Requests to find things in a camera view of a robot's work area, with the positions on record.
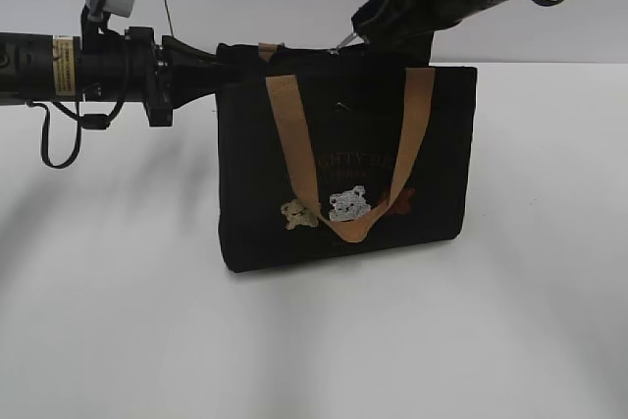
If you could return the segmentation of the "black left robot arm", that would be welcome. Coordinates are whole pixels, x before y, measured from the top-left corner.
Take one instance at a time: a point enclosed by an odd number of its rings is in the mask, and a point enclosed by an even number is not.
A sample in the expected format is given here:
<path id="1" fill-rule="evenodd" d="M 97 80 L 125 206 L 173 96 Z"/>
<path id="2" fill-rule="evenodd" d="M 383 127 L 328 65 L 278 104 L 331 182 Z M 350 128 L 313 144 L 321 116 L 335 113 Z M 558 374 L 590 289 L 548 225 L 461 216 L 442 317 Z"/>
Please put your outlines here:
<path id="1" fill-rule="evenodd" d="M 240 80 L 236 67 L 149 27 L 87 29 L 82 37 L 1 35 L 1 102 L 142 104 L 153 128 L 183 105 Z"/>

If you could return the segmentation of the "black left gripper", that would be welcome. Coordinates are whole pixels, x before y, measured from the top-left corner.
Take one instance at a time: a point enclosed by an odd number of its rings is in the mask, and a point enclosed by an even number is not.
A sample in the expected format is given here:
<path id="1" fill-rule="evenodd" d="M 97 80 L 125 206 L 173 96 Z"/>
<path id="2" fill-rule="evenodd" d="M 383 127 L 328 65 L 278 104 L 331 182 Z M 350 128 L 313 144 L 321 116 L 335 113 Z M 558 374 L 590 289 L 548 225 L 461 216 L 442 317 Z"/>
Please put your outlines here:
<path id="1" fill-rule="evenodd" d="M 231 67 L 217 56 L 170 35 L 155 42 L 150 27 L 125 34 L 91 26 L 83 31 L 77 57 L 77 85 L 86 101 L 115 103 L 107 114 L 84 114 L 84 128 L 107 128 L 126 103 L 140 103 L 148 124 L 173 124 L 174 111 L 231 82 Z"/>

